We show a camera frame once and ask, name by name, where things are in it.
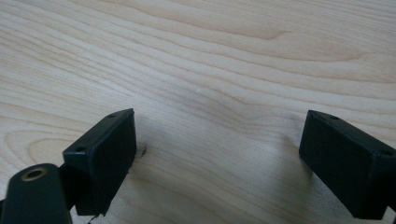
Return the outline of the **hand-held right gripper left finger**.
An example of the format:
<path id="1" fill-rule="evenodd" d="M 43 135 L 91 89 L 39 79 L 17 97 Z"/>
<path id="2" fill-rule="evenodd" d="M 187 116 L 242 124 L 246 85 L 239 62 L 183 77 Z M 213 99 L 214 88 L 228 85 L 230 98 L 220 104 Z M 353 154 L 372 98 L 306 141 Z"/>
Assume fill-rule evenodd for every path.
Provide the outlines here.
<path id="1" fill-rule="evenodd" d="M 64 152 L 66 204 L 80 216 L 105 215 L 136 154 L 132 108 L 105 116 Z"/>

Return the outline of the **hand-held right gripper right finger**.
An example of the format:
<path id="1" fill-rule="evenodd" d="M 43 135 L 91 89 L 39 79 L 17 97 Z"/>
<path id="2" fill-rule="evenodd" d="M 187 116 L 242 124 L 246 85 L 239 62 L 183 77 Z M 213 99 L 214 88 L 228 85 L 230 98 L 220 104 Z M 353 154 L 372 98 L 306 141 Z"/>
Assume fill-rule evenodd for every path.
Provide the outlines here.
<path id="1" fill-rule="evenodd" d="M 353 217 L 396 212 L 396 149 L 330 114 L 310 110 L 300 158 Z"/>

